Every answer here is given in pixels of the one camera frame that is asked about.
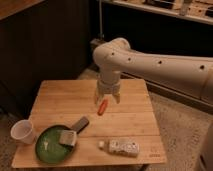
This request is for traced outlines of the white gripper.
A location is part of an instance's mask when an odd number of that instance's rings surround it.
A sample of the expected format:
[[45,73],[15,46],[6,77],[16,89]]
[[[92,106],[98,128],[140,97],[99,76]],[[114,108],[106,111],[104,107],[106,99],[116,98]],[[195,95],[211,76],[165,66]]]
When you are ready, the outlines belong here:
[[94,96],[94,103],[99,105],[105,94],[111,94],[117,104],[120,103],[120,84],[106,84],[100,80],[97,81],[96,95]]

